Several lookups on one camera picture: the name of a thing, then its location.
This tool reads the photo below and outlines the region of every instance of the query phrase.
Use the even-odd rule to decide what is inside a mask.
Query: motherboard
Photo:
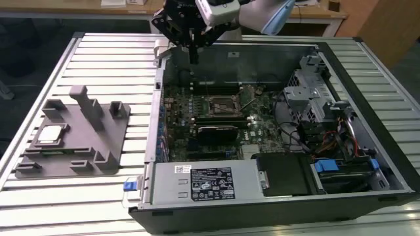
[[[283,152],[273,110],[277,92],[260,85],[201,83],[164,89],[169,162],[251,159]]]

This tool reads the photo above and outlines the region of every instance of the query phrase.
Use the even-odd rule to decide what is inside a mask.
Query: floor
[[[7,140],[13,138],[73,32],[149,32],[145,21],[36,19],[33,23],[43,41],[39,48],[27,50],[36,66],[35,72],[20,78],[13,78],[0,70],[0,79],[7,85],[11,85],[11,90],[15,93],[13,100],[0,100],[0,111],[3,111],[3,116],[0,116],[0,157],[8,146]],[[420,43],[412,47],[400,63],[391,70],[408,92],[420,102],[419,65]]]

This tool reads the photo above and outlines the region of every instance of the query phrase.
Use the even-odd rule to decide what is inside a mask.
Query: aluminum slotted table
[[[123,208],[123,182],[143,173],[159,34],[76,33],[0,161],[0,235],[148,236]],[[363,42],[352,38],[245,36],[244,40],[328,43],[413,166],[420,168],[420,106]],[[341,99],[343,89],[332,81]],[[15,166],[43,121],[48,98],[75,104],[71,85],[100,103],[123,101],[131,115],[121,168],[112,176],[17,179]],[[139,201],[135,194],[128,200]],[[352,221],[193,235],[417,235],[420,204],[384,208]]]

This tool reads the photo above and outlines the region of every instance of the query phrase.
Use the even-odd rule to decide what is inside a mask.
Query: table surface
[[[153,65],[152,34],[87,33],[72,39],[40,97],[28,113],[17,135],[0,160],[0,232],[7,236],[91,235],[151,236],[123,208],[123,182],[144,172],[151,99],[157,73]],[[327,42],[381,119],[401,150],[420,172],[420,110],[385,68],[377,67],[372,54],[352,38],[244,36],[245,40]],[[345,93],[331,79],[337,95]],[[72,85],[87,85],[89,98],[103,104],[123,101],[131,106],[120,170],[103,177],[16,179],[15,165],[43,121],[44,99],[61,99]],[[129,203],[139,194],[128,192]],[[203,232],[201,236],[352,236],[420,235],[420,202],[392,206],[356,220],[279,227]]]
[[[153,14],[163,7],[164,0],[148,0],[145,5],[128,4],[124,8],[101,8],[100,0],[0,0],[0,11],[84,14]],[[345,12],[328,10],[328,0],[320,5],[295,8],[292,18],[347,18]]]

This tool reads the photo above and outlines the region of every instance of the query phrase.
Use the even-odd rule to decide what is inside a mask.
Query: power supply label
[[[191,199],[195,202],[235,199],[231,167],[191,169]]]

